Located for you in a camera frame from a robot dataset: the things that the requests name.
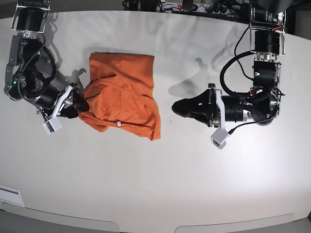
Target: white tabletop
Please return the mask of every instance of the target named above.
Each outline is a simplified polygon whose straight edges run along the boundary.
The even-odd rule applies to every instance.
[[[0,20],[2,86],[16,34],[10,25],[11,19]],[[161,139],[112,127],[99,133],[78,118],[62,118],[63,128],[48,136],[33,106],[1,94],[0,184],[20,190],[27,208],[113,221],[122,232],[172,233],[180,226],[289,213],[306,217],[311,210],[310,41],[286,35],[281,115],[267,127],[239,128],[223,150],[210,143],[215,129],[171,110],[175,101],[201,94],[208,83],[221,88],[219,73],[245,28],[160,13],[59,13],[46,28],[47,44],[53,43],[49,48],[61,57],[63,76],[86,70],[80,76],[84,86],[92,52],[155,56]],[[248,49],[246,35],[238,52]],[[253,58],[242,63],[251,75]],[[252,84],[238,64],[225,79],[237,91]]]

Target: white table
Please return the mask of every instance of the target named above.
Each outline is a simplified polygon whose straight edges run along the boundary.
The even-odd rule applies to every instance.
[[[10,24],[11,19],[0,20],[3,85],[16,34]],[[63,128],[48,136],[33,106],[1,94],[0,184],[20,190],[27,208],[113,221],[122,232],[142,233],[308,215],[310,41],[286,35],[281,115],[267,127],[239,128],[218,150],[210,143],[214,129],[174,114],[171,106],[201,94],[208,83],[221,87],[219,73],[246,25],[145,12],[59,13],[53,24],[46,29],[47,43],[53,39],[58,49],[59,71],[71,76],[84,68],[84,86],[94,51],[155,56],[161,139],[151,142],[117,128],[99,133],[78,118],[61,119]],[[246,35],[238,52],[248,49]],[[242,63],[251,75],[253,59]],[[237,91],[251,85],[238,64],[228,70],[226,82]]]

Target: orange cloth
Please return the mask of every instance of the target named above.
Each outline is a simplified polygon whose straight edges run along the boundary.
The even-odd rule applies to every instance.
[[[154,57],[147,55],[92,54],[91,83],[83,93],[89,111],[81,113],[80,119],[100,132],[113,126],[159,139],[160,115],[152,97],[153,62]]]

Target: robotic arm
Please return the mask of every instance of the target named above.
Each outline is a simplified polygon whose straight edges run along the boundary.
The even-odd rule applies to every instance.
[[[78,85],[72,83],[64,90],[57,90],[51,84],[56,75],[56,65],[45,46],[43,34],[49,10],[49,0],[18,0],[11,25],[14,30],[18,18],[17,35],[12,38],[4,93],[14,101],[25,99],[34,105],[44,119],[44,129],[51,134],[62,127],[58,117],[75,118],[79,112],[88,111],[89,105],[79,93]],[[46,53],[52,66],[52,74],[48,78],[36,67],[42,52]]]
[[[255,30],[255,50],[244,52],[231,59],[220,73],[220,83],[228,96],[210,83],[201,95],[192,99],[180,100],[172,110],[182,116],[194,118],[208,127],[217,128],[211,136],[212,143],[222,149],[225,140],[240,126],[245,124],[268,125],[279,114],[281,96],[279,89],[281,63],[279,55],[284,55],[284,27],[286,12],[272,14],[259,5],[251,8],[250,30]],[[253,85],[249,92],[230,90],[225,84],[226,70],[239,59],[256,54],[254,59]],[[226,131],[227,121],[247,121],[236,128]]]

